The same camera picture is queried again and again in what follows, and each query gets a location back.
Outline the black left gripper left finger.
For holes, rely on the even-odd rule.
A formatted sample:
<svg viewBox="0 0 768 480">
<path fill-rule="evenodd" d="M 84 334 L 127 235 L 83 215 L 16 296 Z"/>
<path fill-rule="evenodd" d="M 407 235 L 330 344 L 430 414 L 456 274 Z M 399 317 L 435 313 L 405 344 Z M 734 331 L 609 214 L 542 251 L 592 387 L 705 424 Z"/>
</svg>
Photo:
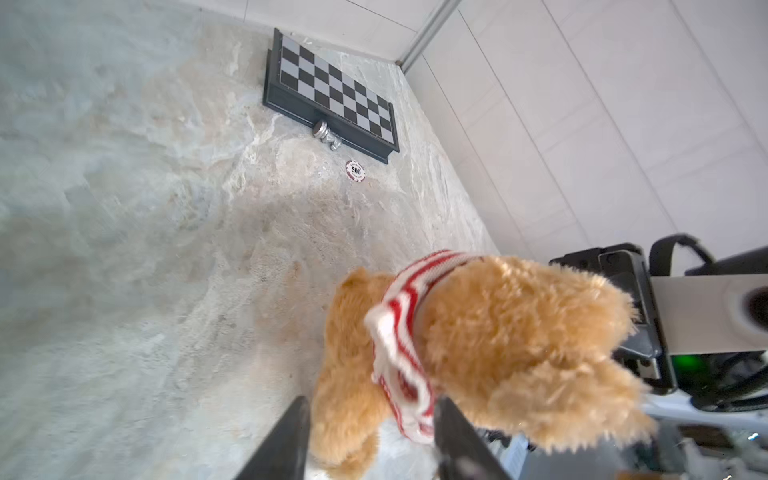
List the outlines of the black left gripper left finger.
<svg viewBox="0 0 768 480">
<path fill-rule="evenodd" d="M 310 437 L 310 405 L 297 396 L 235 480 L 302 480 Z"/>
</svg>

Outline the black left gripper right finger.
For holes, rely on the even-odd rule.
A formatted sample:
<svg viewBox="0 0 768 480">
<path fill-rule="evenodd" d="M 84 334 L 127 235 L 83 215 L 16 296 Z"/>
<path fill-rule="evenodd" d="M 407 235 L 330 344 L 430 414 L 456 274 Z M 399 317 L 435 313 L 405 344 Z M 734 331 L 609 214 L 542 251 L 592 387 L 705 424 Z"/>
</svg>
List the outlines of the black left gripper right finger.
<svg viewBox="0 0 768 480">
<path fill-rule="evenodd" d="M 450 398 L 441 396 L 437 400 L 433 424 L 439 479 L 510 479 L 487 444 Z"/>
</svg>

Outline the tan plush teddy bear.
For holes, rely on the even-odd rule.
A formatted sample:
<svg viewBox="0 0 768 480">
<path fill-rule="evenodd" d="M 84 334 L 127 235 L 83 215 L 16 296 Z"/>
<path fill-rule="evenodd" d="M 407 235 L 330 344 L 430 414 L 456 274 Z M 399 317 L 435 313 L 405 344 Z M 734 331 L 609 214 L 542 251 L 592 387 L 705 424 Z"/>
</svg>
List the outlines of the tan plush teddy bear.
<svg viewBox="0 0 768 480">
<path fill-rule="evenodd" d="M 447 396 L 472 425 L 521 434 L 546 452 L 650 440 L 657 426 L 643 409 L 648 386 L 613 357 L 635 330 L 630 295 L 594 273 L 478 256 L 416 313 L 413 339 L 436 402 Z M 328 313 L 309 446 L 334 479 L 361 478 L 380 425 L 395 420 L 371 379 L 364 317 L 398 273 L 352 272 Z"/>
</svg>

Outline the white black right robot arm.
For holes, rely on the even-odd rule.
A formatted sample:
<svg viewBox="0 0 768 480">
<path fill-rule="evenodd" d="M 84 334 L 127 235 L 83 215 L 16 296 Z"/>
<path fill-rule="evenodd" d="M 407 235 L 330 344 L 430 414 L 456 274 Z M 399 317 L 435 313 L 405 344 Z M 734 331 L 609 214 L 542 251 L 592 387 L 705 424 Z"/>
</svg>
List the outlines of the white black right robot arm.
<svg viewBox="0 0 768 480">
<path fill-rule="evenodd" d="M 716 259 L 678 233 L 648 252 L 622 243 L 552 261 L 600 274 L 632 296 L 637 331 L 614 357 L 650 387 L 647 413 L 766 437 L 766 248 Z"/>
</svg>

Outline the folded black chess board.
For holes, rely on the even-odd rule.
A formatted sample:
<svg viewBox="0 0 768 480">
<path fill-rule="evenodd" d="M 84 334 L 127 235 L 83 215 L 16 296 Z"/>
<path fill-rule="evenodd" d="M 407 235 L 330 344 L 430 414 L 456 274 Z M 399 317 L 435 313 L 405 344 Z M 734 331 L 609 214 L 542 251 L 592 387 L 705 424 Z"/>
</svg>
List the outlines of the folded black chess board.
<svg viewBox="0 0 768 480">
<path fill-rule="evenodd" d="M 344 145 L 383 164 L 399 150 L 393 103 L 278 29 L 267 52 L 263 103 L 312 129 L 326 121 Z"/>
</svg>

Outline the aluminium corner frame post right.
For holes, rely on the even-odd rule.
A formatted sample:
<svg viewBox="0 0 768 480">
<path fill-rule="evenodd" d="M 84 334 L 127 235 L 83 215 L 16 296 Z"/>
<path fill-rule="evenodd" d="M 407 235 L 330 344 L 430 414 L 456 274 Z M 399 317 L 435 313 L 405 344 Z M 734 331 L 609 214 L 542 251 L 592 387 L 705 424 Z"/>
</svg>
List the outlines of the aluminium corner frame post right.
<svg viewBox="0 0 768 480">
<path fill-rule="evenodd" d="M 411 69 L 460 4 L 461 0 L 443 0 L 438 3 L 408 49 L 396 61 L 403 73 Z"/>
</svg>

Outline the red white striped knit sweater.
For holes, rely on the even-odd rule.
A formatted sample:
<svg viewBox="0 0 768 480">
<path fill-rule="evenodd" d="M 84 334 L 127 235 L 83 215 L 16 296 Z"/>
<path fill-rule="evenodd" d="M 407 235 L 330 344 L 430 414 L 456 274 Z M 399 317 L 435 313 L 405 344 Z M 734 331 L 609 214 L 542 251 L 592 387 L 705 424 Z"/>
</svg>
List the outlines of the red white striped knit sweater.
<svg viewBox="0 0 768 480">
<path fill-rule="evenodd" d="M 434 442 L 436 395 L 413 339 L 416 313 L 431 290 L 478 255 L 440 250 L 401 270 L 364 317 L 373 342 L 372 382 L 388 401 L 400 433 L 423 445 Z"/>
</svg>

